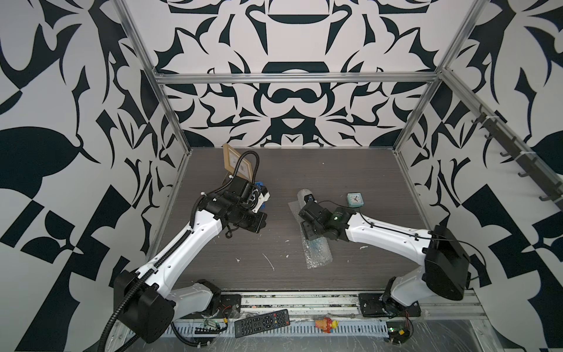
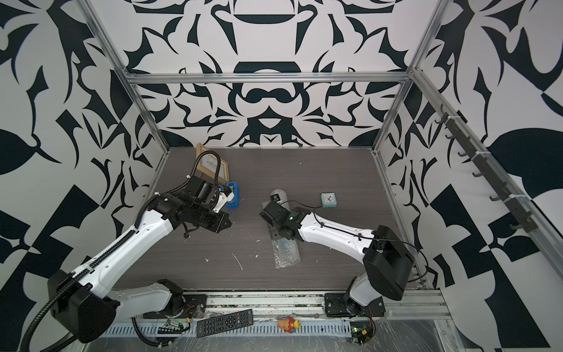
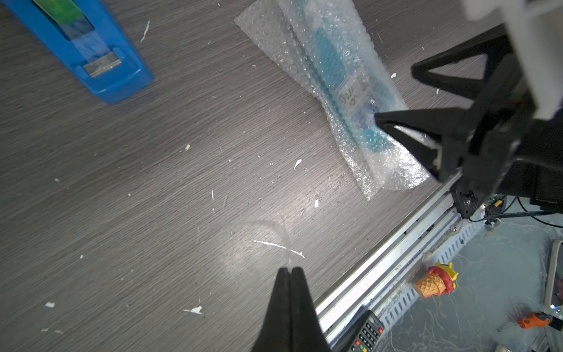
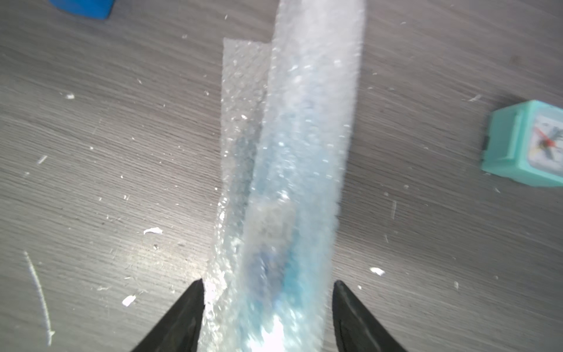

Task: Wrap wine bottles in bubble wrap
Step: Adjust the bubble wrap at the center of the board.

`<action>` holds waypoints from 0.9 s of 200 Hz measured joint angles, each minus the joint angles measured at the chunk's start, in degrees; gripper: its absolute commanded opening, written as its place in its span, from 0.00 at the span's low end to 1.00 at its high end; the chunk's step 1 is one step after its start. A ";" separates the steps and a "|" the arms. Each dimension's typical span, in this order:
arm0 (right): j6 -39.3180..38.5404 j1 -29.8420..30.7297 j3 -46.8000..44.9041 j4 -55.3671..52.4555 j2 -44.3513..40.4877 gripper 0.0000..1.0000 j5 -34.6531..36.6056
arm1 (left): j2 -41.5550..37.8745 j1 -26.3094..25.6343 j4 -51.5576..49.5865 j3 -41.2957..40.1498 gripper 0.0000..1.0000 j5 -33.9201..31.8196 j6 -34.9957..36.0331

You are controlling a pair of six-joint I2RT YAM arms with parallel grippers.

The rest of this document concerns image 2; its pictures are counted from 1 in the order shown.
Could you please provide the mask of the clear bubble wrap sheet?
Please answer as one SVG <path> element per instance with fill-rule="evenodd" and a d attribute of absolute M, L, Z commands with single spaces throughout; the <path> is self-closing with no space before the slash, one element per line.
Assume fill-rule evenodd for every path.
<path fill-rule="evenodd" d="M 271 199 L 286 210 L 290 210 L 289 203 L 287 202 L 287 193 L 282 189 L 274 189 L 271 192 Z M 275 268 L 288 268 L 300 263 L 301 256 L 297 242 L 282 237 L 278 230 L 271 225 L 268 226 L 268 229 L 273 245 Z"/>

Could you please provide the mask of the blue tape dispenser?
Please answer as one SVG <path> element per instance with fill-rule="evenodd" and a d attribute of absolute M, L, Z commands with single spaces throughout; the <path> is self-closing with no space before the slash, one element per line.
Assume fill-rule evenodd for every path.
<path fill-rule="evenodd" d="M 240 188 L 236 182 L 227 183 L 227 187 L 231 191 L 229 201 L 227 202 L 227 209 L 236 209 L 240 203 Z"/>

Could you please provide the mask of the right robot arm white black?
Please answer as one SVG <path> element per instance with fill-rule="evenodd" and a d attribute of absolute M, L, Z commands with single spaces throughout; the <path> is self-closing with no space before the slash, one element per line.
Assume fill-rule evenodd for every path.
<path fill-rule="evenodd" d="M 290 210 L 273 200 L 264 206 L 260 216 L 285 239 L 326 246 L 363 264 L 364 273 L 355 277 L 347 289 L 347 301 L 367 307 L 382 297 L 397 302 L 403 299 L 415 259 L 408 243 L 389 227 L 349 227 L 313 210 Z"/>

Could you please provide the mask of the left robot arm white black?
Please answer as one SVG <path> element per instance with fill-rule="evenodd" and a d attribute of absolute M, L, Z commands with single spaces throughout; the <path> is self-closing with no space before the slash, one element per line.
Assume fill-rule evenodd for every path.
<path fill-rule="evenodd" d="M 142 206 L 133 225 L 101 253 L 70 274 L 58 271 L 48 280 L 48 294 L 54 300 L 51 315 L 82 343 L 96 340 L 116 322 L 145 313 L 181 316 L 186 310 L 183 290 L 170 280 L 124 290 L 114 286 L 176 228 L 183 226 L 187 233 L 198 229 L 219 233 L 231 227 L 222 208 L 234 198 L 230 187 L 195 176 L 171 192 L 155 194 Z"/>

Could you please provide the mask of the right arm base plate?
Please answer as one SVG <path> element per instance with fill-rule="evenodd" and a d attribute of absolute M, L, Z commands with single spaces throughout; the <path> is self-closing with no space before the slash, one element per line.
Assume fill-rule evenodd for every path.
<path fill-rule="evenodd" d="M 379 318 L 386 313 L 381 297 L 364 307 L 354 302 L 345 293 L 325 293 L 323 307 L 325 315 L 330 318 Z"/>

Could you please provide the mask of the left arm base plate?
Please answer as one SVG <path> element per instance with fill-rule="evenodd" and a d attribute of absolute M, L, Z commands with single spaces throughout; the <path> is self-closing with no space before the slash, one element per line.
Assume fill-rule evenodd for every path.
<path fill-rule="evenodd" d="M 159 312 L 147 312 L 144 319 L 176 319 L 176 318 L 202 318 L 207 307 L 205 294 L 184 294 L 180 299 L 173 296 L 164 310 Z"/>

